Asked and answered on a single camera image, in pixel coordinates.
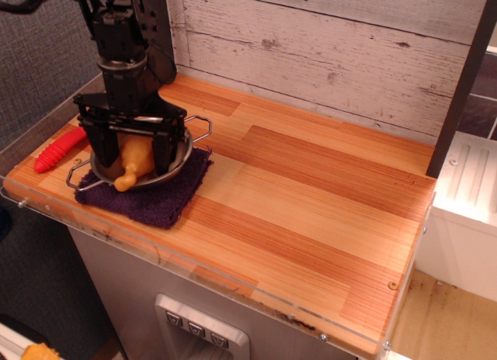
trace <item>button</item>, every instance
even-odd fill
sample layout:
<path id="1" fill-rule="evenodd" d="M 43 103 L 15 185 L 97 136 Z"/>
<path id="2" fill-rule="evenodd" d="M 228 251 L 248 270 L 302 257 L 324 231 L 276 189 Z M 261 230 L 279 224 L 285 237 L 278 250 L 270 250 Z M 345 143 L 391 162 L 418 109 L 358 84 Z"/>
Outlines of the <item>button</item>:
<path id="1" fill-rule="evenodd" d="M 214 343 L 216 346 L 228 348 L 228 339 L 215 333 L 210 333 L 210 336 L 212 337 L 212 343 Z"/>
<path id="2" fill-rule="evenodd" d="M 177 327 L 183 326 L 183 320 L 181 320 L 181 317 L 169 311 L 165 311 L 165 314 L 171 324 L 176 325 Z"/>
<path id="3" fill-rule="evenodd" d="M 188 322 L 189 331 L 197 337 L 205 337 L 205 330 L 197 324 Z"/>

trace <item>wooden countertop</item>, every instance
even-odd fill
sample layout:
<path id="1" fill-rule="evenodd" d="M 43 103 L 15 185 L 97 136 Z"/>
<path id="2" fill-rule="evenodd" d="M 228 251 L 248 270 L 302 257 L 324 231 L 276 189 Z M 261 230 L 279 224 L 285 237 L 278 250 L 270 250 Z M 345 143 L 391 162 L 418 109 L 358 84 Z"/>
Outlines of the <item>wooden countertop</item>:
<path id="1" fill-rule="evenodd" d="M 76 203 L 65 179 L 89 156 L 86 141 L 37 174 L 43 145 L 9 173 L 5 189 L 277 320 L 375 357 L 375 342 L 389 339 L 432 199 L 435 180 L 424 173 L 433 148 L 182 75 L 160 94 L 214 124 L 198 144 L 212 149 L 214 164 L 171 230 Z M 205 129 L 201 121 L 188 127 L 194 136 Z"/>

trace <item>white wood panel wall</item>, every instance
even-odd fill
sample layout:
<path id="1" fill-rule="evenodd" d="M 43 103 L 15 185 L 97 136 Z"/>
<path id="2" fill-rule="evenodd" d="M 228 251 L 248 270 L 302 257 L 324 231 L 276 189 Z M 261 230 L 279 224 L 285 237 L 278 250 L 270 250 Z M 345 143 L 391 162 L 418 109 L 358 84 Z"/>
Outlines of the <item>white wood panel wall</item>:
<path id="1" fill-rule="evenodd" d="M 181 72 L 435 144 L 485 0 L 168 0 Z"/>

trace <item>screw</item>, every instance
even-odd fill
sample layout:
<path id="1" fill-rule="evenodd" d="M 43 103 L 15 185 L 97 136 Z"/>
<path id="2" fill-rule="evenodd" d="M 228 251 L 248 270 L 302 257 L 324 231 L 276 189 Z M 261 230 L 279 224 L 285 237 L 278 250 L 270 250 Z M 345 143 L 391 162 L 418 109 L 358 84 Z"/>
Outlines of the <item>screw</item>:
<path id="1" fill-rule="evenodd" d="M 390 281 L 388 283 L 388 288 L 390 288 L 390 290 L 397 290 L 398 289 L 398 283 L 396 283 L 395 281 Z"/>

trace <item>red toy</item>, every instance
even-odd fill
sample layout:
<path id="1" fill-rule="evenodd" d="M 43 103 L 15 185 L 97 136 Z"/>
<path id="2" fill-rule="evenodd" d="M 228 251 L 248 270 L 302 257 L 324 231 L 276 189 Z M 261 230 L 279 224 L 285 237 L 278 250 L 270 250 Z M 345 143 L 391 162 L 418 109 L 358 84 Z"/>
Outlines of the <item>red toy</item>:
<path id="1" fill-rule="evenodd" d="M 48 170 L 56 163 L 58 163 L 63 156 L 68 153 L 73 146 L 86 137 L 86 132 L 82 127 L 78 127 L 68 133 L 59 137 L 56 141 L 43 149 L 40 156 L 34 163 L 34 170 L 36 172 L 43 172 Z"/>

